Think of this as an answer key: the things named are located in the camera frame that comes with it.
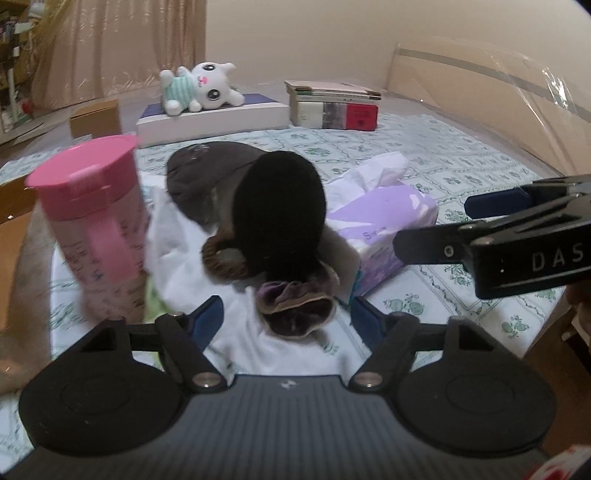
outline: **white cloth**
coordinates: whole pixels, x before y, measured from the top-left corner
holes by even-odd
[[[205,352],[220,373],[228,379],[236,373],[337,374],[348,381],[359,369],[369,350],[343,307],[306,339],[275,337],[256,310],[254,283],[218,283],[204,272],[201,248],[211,233],[184,217],[162,188],[153,187],[152,195],[146,268],[160,297],[175,310],[190,313],[212,295],[222,298],[224,322]]]

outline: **floral bedsheet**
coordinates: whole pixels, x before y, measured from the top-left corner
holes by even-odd
[[[400,151],[410,161],[403,181],[437,201],[440,223],[466,220],[463,201],[470,195],[538,178],[511,157],[430,115],[383,113],[375,132],[294,127],[214,140],[241,141],[265,150],[293,150],[311,160],[324,181],[341,175],[366,158]],[[191,143],[194,142],[138,150],[138,168],[146,173],[164,174],[170,155]],[[0,170],[0,183],[31,172],[55,153],[44,152],[8,163]],[[58,355],[90,326],[85,324],[76,306],[77,285],[58,256],[54,267],[50,325],[53,353]],[[467,316],[513,353],[523,356],[560,295],[560,289],[554,289],[508,299],[479,300],[474,295],[470,275],[460,265],[421,265],[406,268],[368,298],[385,312],[409,312],[426,323],[445,323],[450,315]],[[421,363],[434,357],[435,353],[425,354]],[[141,360],[154,361],[149,355]],[[0,472],[10,468],[31,448],[18,418],[17,402],[16,394],[0,397]]]

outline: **pink bottle handle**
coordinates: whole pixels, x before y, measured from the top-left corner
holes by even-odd
[[[84,217],[88,244],[107,278],[122,283],[138,276],[127,243],[110,208]]]
[[[113,283],[136,278],[139,271],[113,215],[100,168],[93,165],[71,174],[69,187],[70,201],[86,212],[82,218],[88,244],[107,278]]]

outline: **striped plush outfit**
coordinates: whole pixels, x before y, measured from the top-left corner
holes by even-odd
[[[195,98],[195,81],[192,76],[172,78],[172,82],[163,90],[164,103],[176,100],[182,110],[189,108],[191,100]]]

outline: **white plush cat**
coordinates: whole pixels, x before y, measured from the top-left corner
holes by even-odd
[[[187,67],[179,67],[177,76],[171,70],[161,71],[164,111],[176,116],[185,109],[198,112],[220,108],[224,103],[243,105],[244,97],[230,88],[228,82],[227,74],[234,68],[232,63],[204,62],[192,72]]]

